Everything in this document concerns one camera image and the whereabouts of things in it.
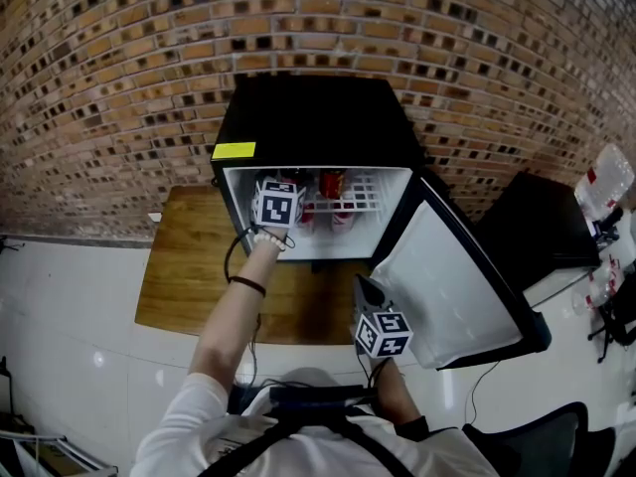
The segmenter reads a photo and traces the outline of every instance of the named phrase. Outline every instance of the white container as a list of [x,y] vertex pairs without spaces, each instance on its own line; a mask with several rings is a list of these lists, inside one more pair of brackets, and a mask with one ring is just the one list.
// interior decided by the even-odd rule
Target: white container
[[[353,203],[344,204],[345,209],[353,209]],[[331,218],[331,231],[334,234],[346,234],[354,227],[355,212],[334,212]]]
[[618,259],[611,256],[572,289],[572,309],[577,315],[596,309],[613,297],[625,280]]
[[583,213],[594,221],[605,219],[634,182],[634,170],[613,144],[603,148],[594,165],[576,184],[574,193]]

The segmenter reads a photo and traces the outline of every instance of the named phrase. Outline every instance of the white shirt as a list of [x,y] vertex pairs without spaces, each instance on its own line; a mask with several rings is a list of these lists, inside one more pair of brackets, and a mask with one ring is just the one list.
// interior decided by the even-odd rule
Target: white shirt
[[[261,391],[262,398],[267,391]],[[216,380],[202,374],[186,378],[168,406],[159,427],[137,451],[131,477],[196,477],[226,452],[262,436],[277,420],[262,415],[227,415],[228,394]],[[379,417],[348,417],[386,447],[416,476],[497,476],[459,429],[448,429],[421,442],[396,435]],[[246,476],[391,475],[378,459],[328,427],[303,427],[274,443],[243,470]]]

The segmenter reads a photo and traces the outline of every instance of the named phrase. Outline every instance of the yellow sticker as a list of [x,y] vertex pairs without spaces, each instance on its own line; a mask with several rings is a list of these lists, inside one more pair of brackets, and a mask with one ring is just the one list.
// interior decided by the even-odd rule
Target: yellow sticker
[[253,157],[256,142],[220,143],[212,153],[213,159],[234,159],[235,157]]

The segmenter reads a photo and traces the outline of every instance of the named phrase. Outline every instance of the hand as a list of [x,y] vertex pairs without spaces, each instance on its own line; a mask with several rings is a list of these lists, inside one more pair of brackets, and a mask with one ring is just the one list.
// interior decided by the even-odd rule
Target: hand
[[267,232],[274,235],[275,237],[278,237],[279,239],[281,239],[283,242],[285,242],[285,238],[287,237],[287,231],[289,230],[288,228],[279,228],[279,227],[264,227],[264,229]]

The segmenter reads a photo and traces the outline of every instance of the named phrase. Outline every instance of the open fridge door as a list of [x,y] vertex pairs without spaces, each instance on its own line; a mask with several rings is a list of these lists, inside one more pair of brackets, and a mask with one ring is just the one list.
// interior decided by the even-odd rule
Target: open fridge door
[[435,180],[413,175],[371,275],[399,302],[415,357],[440,369],[545,350],[551,336],[542,315],[511,289]]

